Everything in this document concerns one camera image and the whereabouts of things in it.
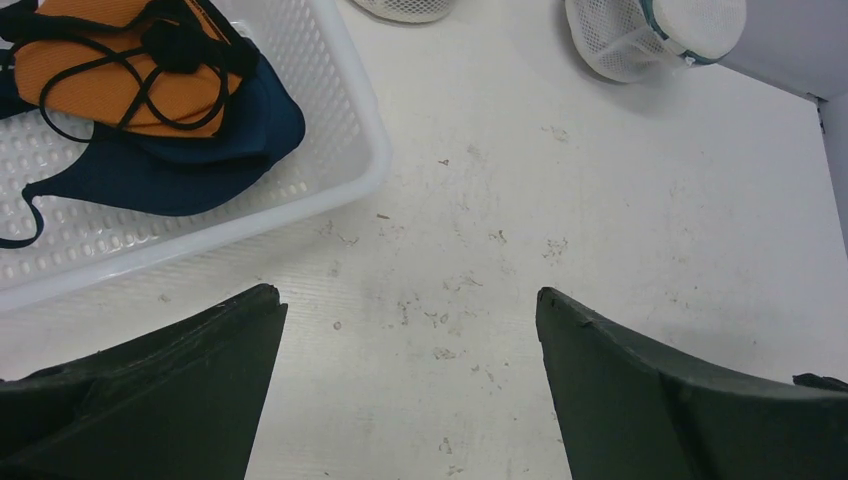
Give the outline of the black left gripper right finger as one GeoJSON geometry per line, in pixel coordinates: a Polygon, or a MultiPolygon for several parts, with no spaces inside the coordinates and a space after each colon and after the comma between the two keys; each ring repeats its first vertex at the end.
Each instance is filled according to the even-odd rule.
{"type": "Polygon", "coordinates": [[[575,479],[843,479],[847,385],[721,367],[538,292],[535,322],[575,479]]]}

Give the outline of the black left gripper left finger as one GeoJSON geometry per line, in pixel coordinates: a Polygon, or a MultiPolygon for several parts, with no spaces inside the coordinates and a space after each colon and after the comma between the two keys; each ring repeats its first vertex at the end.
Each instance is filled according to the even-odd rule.
{"type": "Polygon", "coordinates": [[[5,479],[241,479],[287,305],[256,285],[1,385],[5,479]]]}

